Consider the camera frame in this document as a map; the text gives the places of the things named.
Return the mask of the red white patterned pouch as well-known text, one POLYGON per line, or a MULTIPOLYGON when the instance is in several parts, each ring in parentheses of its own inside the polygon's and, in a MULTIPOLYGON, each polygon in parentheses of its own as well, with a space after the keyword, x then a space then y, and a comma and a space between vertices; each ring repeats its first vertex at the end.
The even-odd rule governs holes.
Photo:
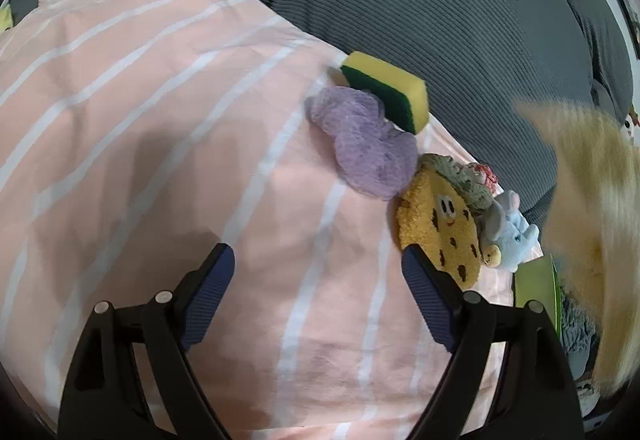
POLYGON ((466 167, 471 171, 476 183, 487 187, 492 195, 498 193, 499 180, 490 166, 485 163, 468 163, 466 167))

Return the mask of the yellow cookie plush toy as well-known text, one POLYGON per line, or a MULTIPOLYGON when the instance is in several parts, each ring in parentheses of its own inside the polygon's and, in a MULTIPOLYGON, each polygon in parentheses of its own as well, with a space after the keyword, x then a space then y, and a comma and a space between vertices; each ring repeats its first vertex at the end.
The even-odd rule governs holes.
POLYGON ((398 200, 401 248, 418 245, 436 269, 462 289, 480 277, 482 253, 476 219, 454 187, 432 167, 420 167, 398 200))

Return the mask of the green towel cloth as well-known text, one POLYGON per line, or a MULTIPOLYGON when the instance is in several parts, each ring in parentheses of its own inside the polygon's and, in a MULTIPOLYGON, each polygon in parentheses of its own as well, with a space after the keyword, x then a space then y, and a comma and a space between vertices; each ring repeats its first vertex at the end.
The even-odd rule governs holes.
POLYGON ((474 181, 467 163, 460 163, 451 156, 423 154, 418 160, 419 167, 432 167, 444 177, 463 198, 474 217, 478 217, 492 204, 495 195, 484 185, 474 181))

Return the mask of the pink white striped blanket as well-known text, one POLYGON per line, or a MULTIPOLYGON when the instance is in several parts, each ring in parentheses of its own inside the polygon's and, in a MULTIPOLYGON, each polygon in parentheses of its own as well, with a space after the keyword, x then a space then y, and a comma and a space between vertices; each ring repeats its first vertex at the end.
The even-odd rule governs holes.
POLYGON ((385 201, 305 100, 343 54, 258 0, 36 0, 1 36, 1 361, 54 425, 94 306, 231 284, 189 361, 235 439, 403 439, 448 362, 385 201))

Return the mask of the green cardboard box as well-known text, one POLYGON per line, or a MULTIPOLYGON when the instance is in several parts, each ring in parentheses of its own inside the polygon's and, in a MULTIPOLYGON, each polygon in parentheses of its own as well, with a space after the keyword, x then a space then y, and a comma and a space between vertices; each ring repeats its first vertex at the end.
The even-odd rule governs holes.
POLYGON ((522 263, 514 274, 514 305, 524 308, 537 300, 546 310, 558 332, 561 328, 562 303, 553 259, 544 255, 522 263))

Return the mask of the grey knitted throw blanket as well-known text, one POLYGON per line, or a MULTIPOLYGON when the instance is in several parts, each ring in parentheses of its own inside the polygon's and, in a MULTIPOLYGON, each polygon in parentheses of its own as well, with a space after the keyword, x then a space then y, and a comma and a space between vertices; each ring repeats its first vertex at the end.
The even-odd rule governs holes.
POLYGON ((564 289, 561 296, 561 344, 575 380, 591 370, 598 348, 598 332, 593 320, 564 289))

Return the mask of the yellow green sponge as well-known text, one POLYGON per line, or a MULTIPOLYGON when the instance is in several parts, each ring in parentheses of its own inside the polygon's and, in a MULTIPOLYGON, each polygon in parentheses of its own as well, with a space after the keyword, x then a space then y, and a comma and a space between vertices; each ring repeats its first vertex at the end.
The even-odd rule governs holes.
POLYGON ((376 96, 386 118, 401 130, 416 135, 426 127, 430 118, 427 87, 419 77, 362 52, 349 54, 341 72, 351 88, 376 96))

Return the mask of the cream fluffy cloth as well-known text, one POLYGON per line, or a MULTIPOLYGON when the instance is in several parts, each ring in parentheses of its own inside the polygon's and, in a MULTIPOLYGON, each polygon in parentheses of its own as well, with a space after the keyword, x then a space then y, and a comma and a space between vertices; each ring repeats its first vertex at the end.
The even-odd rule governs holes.
POLYGON ((567 291, 596 323, 592 380, 614 394, 639 371, 639 152, 604 111, 521 103, 518 113, 556 158, 542 243, 567 291))

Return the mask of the blue elephant plush toy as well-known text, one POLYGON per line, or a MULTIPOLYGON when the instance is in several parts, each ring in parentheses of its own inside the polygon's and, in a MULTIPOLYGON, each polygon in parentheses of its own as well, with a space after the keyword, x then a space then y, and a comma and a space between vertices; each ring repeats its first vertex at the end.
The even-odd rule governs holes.
POLYGON ((514 191, 497 195, 480 217, 480 251, 486 267, 515 273, 538 241, 539 229, 520 212, 514 191))

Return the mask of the purple mesh bath pouf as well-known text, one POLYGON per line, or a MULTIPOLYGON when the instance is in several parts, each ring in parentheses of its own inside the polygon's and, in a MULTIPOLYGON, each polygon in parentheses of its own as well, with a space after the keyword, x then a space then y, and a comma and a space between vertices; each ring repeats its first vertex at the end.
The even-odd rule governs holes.
POLYGON ((389 200, 411 182, 418 145, 385 117, 369 92, 328 86, 306 100, 309 121, 329 137, 341 177, 356 191, 389 200))

